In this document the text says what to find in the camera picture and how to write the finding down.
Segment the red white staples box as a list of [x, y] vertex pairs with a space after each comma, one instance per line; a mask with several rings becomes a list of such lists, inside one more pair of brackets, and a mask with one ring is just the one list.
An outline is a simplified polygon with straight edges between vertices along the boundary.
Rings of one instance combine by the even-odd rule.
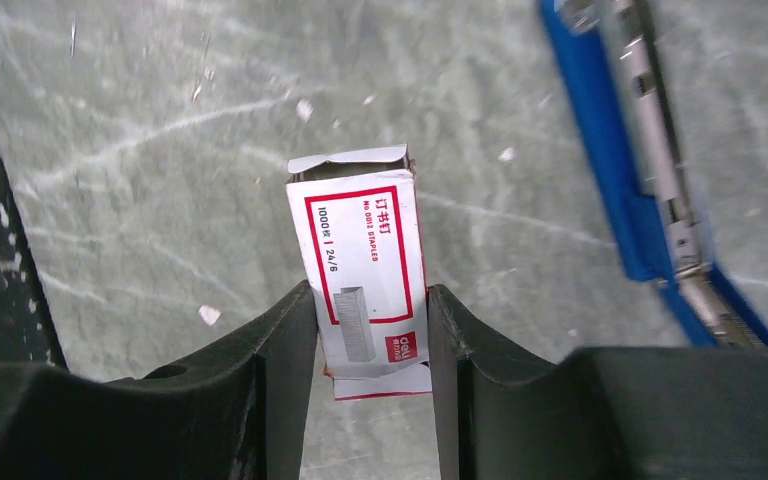
[[427, 284], [407, 145], [300, 157], [287, 170], [335, 398], [431, 392]]

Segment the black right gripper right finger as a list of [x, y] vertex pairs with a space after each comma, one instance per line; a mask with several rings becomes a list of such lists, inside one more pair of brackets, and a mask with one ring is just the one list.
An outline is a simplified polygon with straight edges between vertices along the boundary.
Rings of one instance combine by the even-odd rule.
[[551, 363], [428, 291], [445, 479], [768, 479], [768, 349], [586, 347]]

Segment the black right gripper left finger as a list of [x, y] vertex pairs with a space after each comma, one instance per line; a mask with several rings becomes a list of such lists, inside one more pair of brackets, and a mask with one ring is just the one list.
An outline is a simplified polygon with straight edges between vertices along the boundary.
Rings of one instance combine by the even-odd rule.
[[141, 379], [0, 362], [0, 479], [296, 479], [316, 346], [301, 282]]

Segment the blue black stapler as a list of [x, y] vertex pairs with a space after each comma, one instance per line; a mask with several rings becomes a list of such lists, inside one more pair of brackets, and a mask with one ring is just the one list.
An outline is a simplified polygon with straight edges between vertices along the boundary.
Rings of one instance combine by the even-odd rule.
[[691, 190], [648, 1], [542, 1], [550, 43], [626, 275], [696, 346], [768, 347], [721, 269]]

